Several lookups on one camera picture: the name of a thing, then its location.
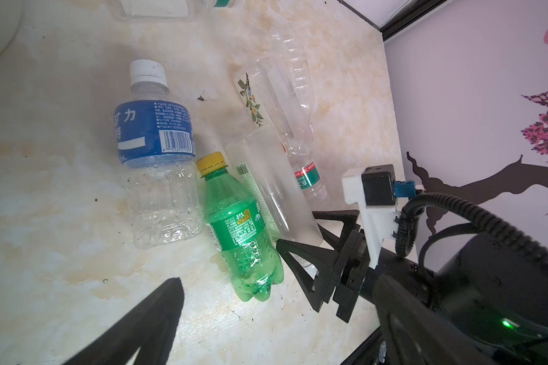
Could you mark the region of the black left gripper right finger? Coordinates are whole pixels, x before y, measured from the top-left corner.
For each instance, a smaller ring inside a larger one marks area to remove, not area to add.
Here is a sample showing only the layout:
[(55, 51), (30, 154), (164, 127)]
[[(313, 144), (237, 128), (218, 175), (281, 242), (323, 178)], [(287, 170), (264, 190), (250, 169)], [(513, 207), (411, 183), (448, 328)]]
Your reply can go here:
[(390, 276), (382, 275), (376, 282), (373, 303), (387, 344), (389, 363), (493, 363)]

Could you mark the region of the small water bottle blue label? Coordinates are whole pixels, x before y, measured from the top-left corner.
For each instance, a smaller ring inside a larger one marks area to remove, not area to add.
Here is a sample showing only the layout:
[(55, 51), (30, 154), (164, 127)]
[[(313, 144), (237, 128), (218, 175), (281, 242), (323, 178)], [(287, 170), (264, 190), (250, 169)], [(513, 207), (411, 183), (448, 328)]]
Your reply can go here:
[(150, 249), (202, 231), (190, 112), (170, 98), (164, 67), (129, 65), (132, 100), (114, 111), (120, 163), (127, 169), (134, 244)]

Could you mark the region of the green soda bottle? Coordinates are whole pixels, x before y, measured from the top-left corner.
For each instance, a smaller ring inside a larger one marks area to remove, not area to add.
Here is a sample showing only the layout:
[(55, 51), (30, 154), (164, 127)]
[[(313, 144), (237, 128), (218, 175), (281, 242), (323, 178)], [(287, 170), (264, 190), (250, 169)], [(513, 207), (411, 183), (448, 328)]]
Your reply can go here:
[(243, 301), (267, 301), (284, 281), (282, 260), (272, 245), (254, 195), (227, 170), (222, 153), (196, 163), (205, 180), (204, 217), (228, 266), (232, 287)]

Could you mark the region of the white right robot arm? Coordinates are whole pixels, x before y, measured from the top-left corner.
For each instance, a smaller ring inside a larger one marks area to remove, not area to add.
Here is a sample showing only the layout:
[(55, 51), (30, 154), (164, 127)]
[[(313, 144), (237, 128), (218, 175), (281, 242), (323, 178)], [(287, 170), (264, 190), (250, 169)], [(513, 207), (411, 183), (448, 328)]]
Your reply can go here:
[(440, 271), (382, 249), (371, 264), (356, 210), (319, 212), (341, 222), (323, 230), (327, 248), (280, 240), (277, 249), (311, 307), (329, 301), (348, 322), (359, 298), (381, 325), (348, 364), (548, 364), (548, 276), (517, 251), (468, 224), (437, 234), (468, 243)]

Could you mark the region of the clear bottle green red label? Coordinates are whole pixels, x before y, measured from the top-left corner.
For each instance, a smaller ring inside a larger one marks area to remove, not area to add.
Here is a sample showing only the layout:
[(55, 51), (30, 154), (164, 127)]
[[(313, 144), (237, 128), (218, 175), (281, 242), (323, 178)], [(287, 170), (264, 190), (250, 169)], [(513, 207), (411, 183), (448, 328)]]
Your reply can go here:
[(274, 127), (307, 200), (311, 204), (326, 200), (328, 191), (315, 161), (311, 122), (282, 63), (273, 56), (249, 62), (234, 76), (234, 86), (254, 125)]

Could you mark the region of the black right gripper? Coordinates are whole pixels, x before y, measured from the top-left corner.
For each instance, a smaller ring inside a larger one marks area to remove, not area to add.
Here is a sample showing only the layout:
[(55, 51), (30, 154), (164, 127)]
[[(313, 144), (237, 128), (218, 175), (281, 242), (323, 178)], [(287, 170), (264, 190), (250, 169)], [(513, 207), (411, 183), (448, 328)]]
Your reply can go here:
[(386, 272), (393, 253), (381, 248), (378, 264), (370, 267), (365, 234), (359, 231), (361, 226), (357, 224), (359, 210), (313, 211), (312, 214), (316, 221), (341, 224), (339, 236), (318, 224), (324, 241), (334, 250), (289, 240), (278, 240), (276, 249), (295, 275), (312, 310), (317, 313), (327, 301), (333, 266), (338, 264), (340, 277), (333, 301), (339, 305), (336, 316), (349, 323), (359, 298), (374, 303), (374, 286), (380, 275)]

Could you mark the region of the tall frosted clear bottle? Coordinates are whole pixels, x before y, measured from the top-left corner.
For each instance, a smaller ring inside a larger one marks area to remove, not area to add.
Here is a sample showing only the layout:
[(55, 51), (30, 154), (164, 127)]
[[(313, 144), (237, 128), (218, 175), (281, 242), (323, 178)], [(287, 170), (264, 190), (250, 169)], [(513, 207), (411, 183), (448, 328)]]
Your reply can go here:
[(320, 246), (323, 237), (272, 126), (226, 145), (238, 180), (256, 198), (273, 244), (284, 239)]

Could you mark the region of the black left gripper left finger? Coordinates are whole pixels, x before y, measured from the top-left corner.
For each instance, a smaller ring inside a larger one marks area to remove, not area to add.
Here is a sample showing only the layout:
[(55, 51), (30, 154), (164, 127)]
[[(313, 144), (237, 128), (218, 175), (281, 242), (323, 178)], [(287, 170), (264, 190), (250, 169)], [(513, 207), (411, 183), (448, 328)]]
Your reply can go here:
[(67, 364), (166, 364), (184, 308), (184, 287), (170, 278)]

